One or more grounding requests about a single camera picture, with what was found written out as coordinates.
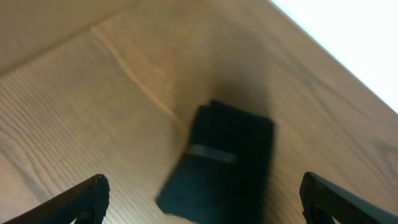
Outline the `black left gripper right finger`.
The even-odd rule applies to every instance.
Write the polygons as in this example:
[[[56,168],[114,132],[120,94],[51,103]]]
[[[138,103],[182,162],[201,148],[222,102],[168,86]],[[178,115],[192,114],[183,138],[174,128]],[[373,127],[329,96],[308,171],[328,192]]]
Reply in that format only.
[[[304,174],[299,193],[307,223],[397,223],[395,215],[313,172]]]

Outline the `black taped garment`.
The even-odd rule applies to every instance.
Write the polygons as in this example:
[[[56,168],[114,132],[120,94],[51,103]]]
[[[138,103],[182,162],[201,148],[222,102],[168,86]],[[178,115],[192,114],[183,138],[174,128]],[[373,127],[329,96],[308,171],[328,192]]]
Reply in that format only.
[[[195,223],[263,223],[274,128],[220,101],[199,106],[157,206]]]

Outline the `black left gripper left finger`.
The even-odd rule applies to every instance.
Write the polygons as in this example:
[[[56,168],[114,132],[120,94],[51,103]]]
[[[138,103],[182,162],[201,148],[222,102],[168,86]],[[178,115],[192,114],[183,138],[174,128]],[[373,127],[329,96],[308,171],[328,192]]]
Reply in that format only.
[[[4,224],[102,224],[109,193],[108,179],[96,174]]]

